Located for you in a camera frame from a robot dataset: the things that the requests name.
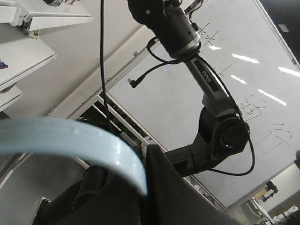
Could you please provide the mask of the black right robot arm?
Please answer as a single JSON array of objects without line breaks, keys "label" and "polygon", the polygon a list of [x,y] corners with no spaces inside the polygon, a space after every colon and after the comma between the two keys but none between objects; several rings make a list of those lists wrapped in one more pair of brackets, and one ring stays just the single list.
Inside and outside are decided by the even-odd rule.
[{"label": "black right robot arm", "polygon": [[199,129],[192,144],[163,152],[147,147],[145,169],[149,225],[233,225],[190,187],[184,177],[215,167],[249,144],[249,128],[214,69],[199,55],[200,37],[177,0],[130,0],[133,18],[152,30],[174,62],[186,64],[203,91]]}]

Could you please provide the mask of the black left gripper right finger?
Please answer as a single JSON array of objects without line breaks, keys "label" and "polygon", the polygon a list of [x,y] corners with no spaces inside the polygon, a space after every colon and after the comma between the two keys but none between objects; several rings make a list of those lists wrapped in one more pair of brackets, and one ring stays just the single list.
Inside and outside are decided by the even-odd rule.
[{"label": "black left gripper right finger", "polygon": [[235,225],[175,171],[156,144],[147,147],[147,225]]}]

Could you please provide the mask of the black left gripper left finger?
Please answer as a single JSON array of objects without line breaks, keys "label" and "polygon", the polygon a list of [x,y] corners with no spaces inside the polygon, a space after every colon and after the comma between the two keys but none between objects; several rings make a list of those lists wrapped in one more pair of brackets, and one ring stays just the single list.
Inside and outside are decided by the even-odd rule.
[{"label": "black left gripper left finger", "polygon": [[124,178],[100,166],[53,200],[43,199],[34,225],[147,225],[144,199]]}]

